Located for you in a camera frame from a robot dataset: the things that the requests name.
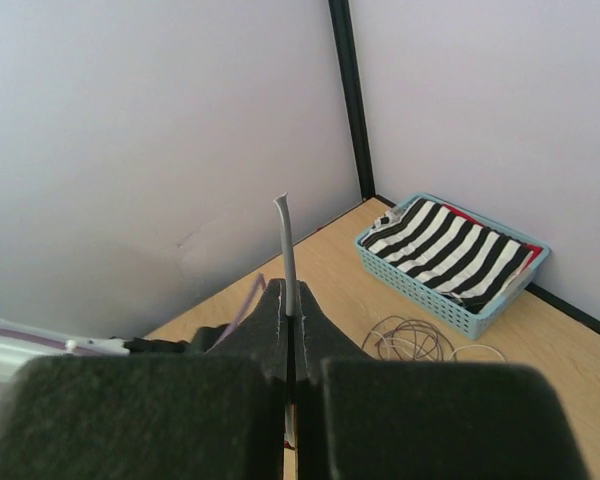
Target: gray cable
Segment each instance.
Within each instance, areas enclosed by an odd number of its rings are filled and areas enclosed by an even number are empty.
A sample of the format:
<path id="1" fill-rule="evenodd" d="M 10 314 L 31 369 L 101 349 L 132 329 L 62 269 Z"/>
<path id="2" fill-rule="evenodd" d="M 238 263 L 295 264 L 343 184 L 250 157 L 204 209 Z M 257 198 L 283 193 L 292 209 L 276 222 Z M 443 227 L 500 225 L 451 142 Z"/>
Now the gray cable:
<path id="1" fill-rule="evenodd" d="M 284 280 L 286 285 L 285 313 L 287 317 L 300 318 L 298 302 L 298 283 L 296 281 L 296 262 L 293 256 L 293 238 L 291 236 L 291 218 L 287 205 L 287 194 L 280 195 L 274 200 L 280 212 L 280 242 L 282 243 L 282 258 L 284 260 Z"/>

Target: black foam pad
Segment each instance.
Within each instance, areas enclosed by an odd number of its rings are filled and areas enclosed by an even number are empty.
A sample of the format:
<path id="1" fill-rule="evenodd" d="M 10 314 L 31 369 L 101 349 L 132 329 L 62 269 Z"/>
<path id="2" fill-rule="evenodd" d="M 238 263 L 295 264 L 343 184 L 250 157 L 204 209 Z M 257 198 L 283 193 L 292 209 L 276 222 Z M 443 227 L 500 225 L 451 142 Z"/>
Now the black foam pad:
<path id="1" fill-rule="evenodd" d="M 274 390 L 248 359 L 39 358 L 0 405 L 0 480 L 280 478 Z"/>
<path id="2" fill-rule="evenodd" d="M 262 371 L 286 381 L 289 320 L 284 314 L 284 281 L 272 279 L 253 312 L 205 357 L 251 358 Z"/>
<path id="3" fill-rule="evenodd" d="M 313 478 L 587 478 L 554 390 L 527 367 L 333 360 L 323 395 L 329 473 Z"/>
<path id="4" fill-rule="evenodd" d="M 229 326 L 228 323 L 218 325 L 217 327 L 200 327 L 191 339 L 191 344 L 187 347 L 188 354 L 205 353 L 218 341 L 222 332 Z"/>
<path id="5" fill-rule="evenodd" d="M 301 479 L 330 478 L 321 363 L 326 358 L 373 360 L 327 318 L 304 282 L 299 282 L 299 297 L 302 318 L 293 326 L 298 476 Z"/>

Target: red cloth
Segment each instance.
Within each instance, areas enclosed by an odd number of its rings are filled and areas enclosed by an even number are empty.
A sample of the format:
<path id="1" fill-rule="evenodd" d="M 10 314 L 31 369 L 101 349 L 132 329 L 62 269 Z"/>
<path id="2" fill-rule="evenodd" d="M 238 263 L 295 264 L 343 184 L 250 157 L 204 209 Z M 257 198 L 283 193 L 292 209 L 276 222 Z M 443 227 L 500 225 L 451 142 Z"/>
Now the red cloth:
<path id="1" fill-rule="evenodd" d="M 469 220 L 471 223 L 475 223 L 476 225 L 480 225 L 480 226 L 484 227 L 484 225 L 481 222 L 479 222 L 478 220 L 476 220 L 475 218 L 473 218 L 469 214 L 463 212 L 462 210 L 458 210 L 453 205 L 449 205 L 448 203 L 443 203 L 442 205 L 444 207 L 447 207 L 449 210 L 451 210 L 453 213 L 455 213 L 459 217 L 462 217 L 465 220 Z M 531 256 L 529 257 L 529 260 L 527 260 L 527 263 L 524 266 L 524 268 L 527 268 L 529 266 L 529 264 L 531 262 L 533 262 L 536 259 L 536 257 L 542 253 L 542 247 L 539 247 L 537 245 L 531 245 L 529 243 L 522 243 L 522 245 L 524 245 L 529 250 L 531 250 Z"/>

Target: black and white striped cloth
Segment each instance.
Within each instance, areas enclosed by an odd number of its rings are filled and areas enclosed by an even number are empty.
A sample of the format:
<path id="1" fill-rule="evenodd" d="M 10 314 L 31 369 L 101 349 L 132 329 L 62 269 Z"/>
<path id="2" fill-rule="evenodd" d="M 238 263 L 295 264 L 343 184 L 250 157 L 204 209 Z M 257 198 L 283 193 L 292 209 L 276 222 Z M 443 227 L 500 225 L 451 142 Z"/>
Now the black and white striped cloth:
<path id="1" fill-rule="evenodd" d="M 387 212 L 360 243 L 473 313 L 504 290 L 532 254 L 520 242 L 424 198 Z"/>

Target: white wall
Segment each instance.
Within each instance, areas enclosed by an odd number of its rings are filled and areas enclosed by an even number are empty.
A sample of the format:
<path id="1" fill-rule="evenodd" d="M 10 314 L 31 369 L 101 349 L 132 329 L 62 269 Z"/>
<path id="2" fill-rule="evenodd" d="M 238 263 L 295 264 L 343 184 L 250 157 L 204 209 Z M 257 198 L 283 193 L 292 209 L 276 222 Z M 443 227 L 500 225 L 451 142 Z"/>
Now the white wall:
<path id="1" fill-rule="evenodd" d="M 600 1 L 352 16 L 378 193 L 428 191 L 548 242 L 538 283 L 600 319 Z"/>
<path id="2" fill-rule="evenodd" d="M 144 334 L 287 190 L 298 238 L 360 199 L 327 2 L 0 2 L 0 316 Z"/>

